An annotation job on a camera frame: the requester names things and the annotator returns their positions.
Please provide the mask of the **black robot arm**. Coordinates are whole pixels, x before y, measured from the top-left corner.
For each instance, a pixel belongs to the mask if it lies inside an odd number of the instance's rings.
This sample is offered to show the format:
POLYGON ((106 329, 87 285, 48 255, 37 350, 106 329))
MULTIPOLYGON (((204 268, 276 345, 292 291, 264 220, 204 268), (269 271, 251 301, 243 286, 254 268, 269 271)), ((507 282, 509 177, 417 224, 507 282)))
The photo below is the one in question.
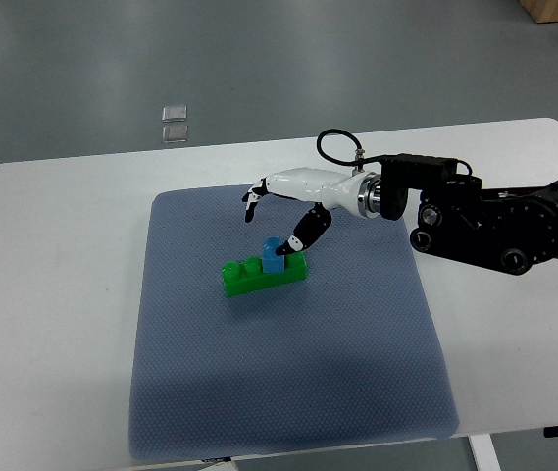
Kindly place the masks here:
POLYGON ((413 154, 376 157, 381 171, 367 179, 358 206, 399 219, 408 193, 420 193, 412 247, 428 255, 523 275, 558 259, 558 181, 545 186, 483 188, 460 160, 413 154))

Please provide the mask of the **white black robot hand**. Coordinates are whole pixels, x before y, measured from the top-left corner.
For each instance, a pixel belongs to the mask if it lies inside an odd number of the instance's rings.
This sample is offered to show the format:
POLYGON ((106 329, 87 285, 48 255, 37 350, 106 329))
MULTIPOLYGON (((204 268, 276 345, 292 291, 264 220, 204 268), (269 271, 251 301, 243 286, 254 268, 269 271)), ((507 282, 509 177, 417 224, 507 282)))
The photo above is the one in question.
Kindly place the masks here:
POLYGON ((276 249, 277 256, 301 252, 313 245, 330 227, 331 210, 337 207, 361 218, 375 218, 377 212, 367 205, 373 173, 348 175, 311 168, 298 168, 270 174, 253 184, 242 197, 246 204, 245 221, 251 222, 255 207, 268 194, 311 202, 310 209, 297 223, 291 236, 276 249))

